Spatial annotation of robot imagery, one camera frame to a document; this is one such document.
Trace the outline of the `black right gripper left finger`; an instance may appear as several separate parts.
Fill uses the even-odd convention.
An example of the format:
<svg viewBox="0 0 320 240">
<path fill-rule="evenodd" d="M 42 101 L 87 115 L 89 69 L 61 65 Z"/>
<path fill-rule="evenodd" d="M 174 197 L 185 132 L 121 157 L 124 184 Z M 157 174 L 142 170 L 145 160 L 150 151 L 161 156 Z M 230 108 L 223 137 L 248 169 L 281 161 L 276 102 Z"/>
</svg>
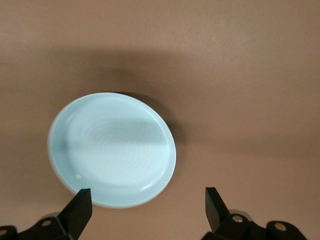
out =
<svg viewBox="0 0 320 240">
<path fill-rule="evenodd" d="M 78 240 L 93 212 L 91 190 L 81 189 L 57 215 L 39 220 L 17 232 L 13 225 L 0 226 L 0 240 Z"/>
</svg>

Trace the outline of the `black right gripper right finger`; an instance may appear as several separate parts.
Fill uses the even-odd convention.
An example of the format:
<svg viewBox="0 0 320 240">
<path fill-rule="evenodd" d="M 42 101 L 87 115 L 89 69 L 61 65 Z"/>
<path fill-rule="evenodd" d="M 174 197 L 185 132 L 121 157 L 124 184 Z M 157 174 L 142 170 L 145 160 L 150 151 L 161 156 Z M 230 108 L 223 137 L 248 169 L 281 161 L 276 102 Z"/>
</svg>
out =
<svg viewBox="0 0 320 240">
<path fill-rule="evenodd" d="M 240 213 L 230 213 L 215 187 L 205 189 L 205 213 L 211 231 L 201 240 L 307 240 L 291 223 L 276 220 L 261 227 Z"/>
</svg>

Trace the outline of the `light blue round plate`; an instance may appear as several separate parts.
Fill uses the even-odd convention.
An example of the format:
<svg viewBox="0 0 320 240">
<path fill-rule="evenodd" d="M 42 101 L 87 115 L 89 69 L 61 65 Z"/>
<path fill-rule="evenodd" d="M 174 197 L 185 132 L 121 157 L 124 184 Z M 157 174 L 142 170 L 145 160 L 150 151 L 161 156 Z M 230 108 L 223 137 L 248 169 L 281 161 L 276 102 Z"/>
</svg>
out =
<svg viewBox="0 0 320 240">
<path fill-rule="evenodd" d="M 115 92 L 66 105 L 51 124 L 47 149 L 55 174 L 71 192 L 90 189 L 95 205 L 116 209 L 158 196 L 177 162 L 164 119 L 146 103 Z"/>
</svg>

